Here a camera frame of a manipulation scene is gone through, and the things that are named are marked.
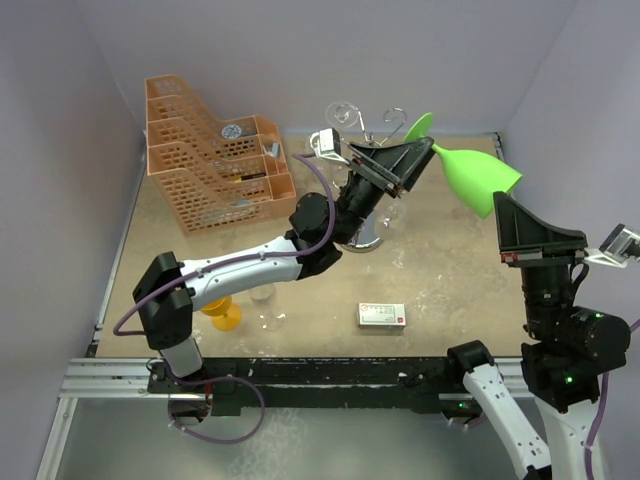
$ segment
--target purple cable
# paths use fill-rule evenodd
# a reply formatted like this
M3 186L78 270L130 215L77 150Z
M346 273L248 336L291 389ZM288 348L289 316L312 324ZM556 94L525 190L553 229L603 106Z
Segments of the purple cable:
M294 153L292 156L296 160L301 161L307 167L309 167L311 171L314 173L314 175L318 177L318 180L320 180L320 183L322 184L322 188L324 189L324 193L327 195L327 199L328 199L327 203L329 204L329 225L327 226L327 231L324 233L324 236L322 237L322 239L312 247L309 247L306 250L301 250L299 252L266 252L264 254L264 258L305 257L307 255L311 255L317 252L318 250L320 250L322 247L324 247L325 244L329 241L329 239L331 238L331 234L333 233L333 227L335 226L335 223L336 223L336 206L333 202L333 195L331 195L331 187L329 186L329 183L324 178L322 173L320 173L320 170L318 170L318 167L316 167L312 162L308 160L309 158L314 157L315 155L313 153L307 153L307 154ZM215 270L216 268L226 267L227 265L232 265L238 262L246 262L247 260L256 260L258 258L262 258L259 253L253 253L250 255L241 255L239 257L234 257L234 258L227 258L225 260L221 260L220 262L214 263L212 265L207 265L202 269L202 272L209 273L212 270ZM113 327L113 334L116 337L144 335L144 332L142 330L131 330L128 332L121 332L120 329L137 311L139 311L143 306L145 306L151 300L156 298L158 295L161 295L168 290L173 290L180 284L187 282L188 280L191 280L197 277L198 275L199 273L197 271L188 273L187 275L183 275L182 277L176 278L175 280L172 280L171 282L151 292L149 295L147 295L138 303L136 303L133 307L131 307L127 311L127 313L125 313L122 316L122 318L118 320L118 322Z
M324 178L322 173L320 173L320 170L318 170L318 168L311 161L308 160L309 158L314 157L315 156L314 154L293 154L292 156L296 160L299 160L302 163L304 163L307 167L309 167L309 169L311 169L311 171L314 173L314 175L316 177L318 177L318 180L320 180L320 183L322 184L322 188L324 189L324 192L325 192L325 194L327 196L327 203L329 205L329 224L327 226L327 231L324 233L324 236L320 239L320 241L318 243L316 243L312 247L309 247L309 248L307 248L305 250L301 250L299 252L266 252L262 256L259 253L254 253L254 254L250 254L250 255L241 255L239 257L234 257L234 258L228 258L228 259L225 259L225 260L221 260L221 261L219 261L217 263L214 263L212 265L207 265L206 267L204 267L202 269L202 272L209 273L212 270L215 270L216 268L224 267L224 266L227 266L227 265L232 265L232 264L238 263L238 262L245 262L247 260L256 260L256 259L259 259L259 258L304 257L306 255L311 255L311 254L317 252L322 247L324 247L324 245L330 240L331 234L333 233L333 228L334 228L335 223L336 223L336 206L335 206L335 203L333 202L333 195L331 195L331 187L329 186L329 183ZM129 336L134 336L134 335L144 335L144 331L142 331L142 330L131 330L131 331L128 331L128 332L121 332L120 329L127 322L127 320L129 320L133 316L134 313L139 311L143 306L145 306L148 302L153 300L155 297L157 297L158 295L161 295L162 293L164 293L164 292L166 292L168 290L172 290L172 289L176 288L177 286L181 285L182 283L184 283L184 282L186 282L188 280L191 280L192 278L195 278L198 275L199 275L199 273L197 271L188 273L187 275L183 275L180 278L176 278L175 280L172 280L171 282L169 282L169 283L163 285L162 287L158 288L157 290L154 290L153 292L151 292L149 295L147 295L142 300L140 300L138 303L136 303L133 307L131 307L127 311L127 313L125 313L123 315L123 317L120 320L118 320L118 322L113 327L113 334L115 336L117 336L117 337L129 337ZM200 434L198 432L194 432L193 430L190 430L190 429L186 428L184 425L180 424L177 421L177 419L171 413L171 409L170 409L170 406L168 404L167 405L167 411L169 413L169 419L171 420L172 425L174 425L176 428L179 428L184 433L187 433L188 435L191 435L192 437L198 438L200 440L204 440L205 442L219 443L219 444L224 444L224 445L232 445L234 443L243 442L244 440L250 438L251 436L253 436L258 431L258 429L262 425L262 421L264 420L264 416L265 416L265 412L266 412L266 405L265 405L264 397L260 393L260 390L258 390L253 383L251 383L251 382L249 382L249 381L247 381L247 380L245 380L243 378L231 377L231 376L209 378L207 380L201 380L201 381L198 381L198 382L188 382L188 381L185 381L185 380L182 380L182 379L176 377L173 374L173 372L171 371L171 369L169 367L169 364L167 362L165 362L165 366L166 366L166 370L167 370L167 373L169 374L169 376L171 376L171 378L175 382L181 383L182 385L194 386L195 387L195 386L207 385L209 383L238 382L238 383L241 383L243 385L246 385L251 390L253 390L254 393L256 394L256 396L258 397L258 400L260 401L260 419L258 420L258 423L253 428L253 430L251 430L249 433L247 433L247 434L245 434L245 435L243 435L241 437L233 438L233 439L229 439L229 440L221 439L221 438L208 437L206 435L202 435L202 434Z
M640 327L640 319L633 322L631 325L631 333L635 332ZM598 405L598 412L596 418L593 419L589 434L587 435L587 441L584 445L584 466L587 470L587 480L595 480L593 475L593 455L591 454L591 447L593 442L596 441L596 435L600 430L602 424L602 418L604 417L604 410L607 407L607 396L609 395L609 372L605 372L602 375L602 386L600 387L600 405Z

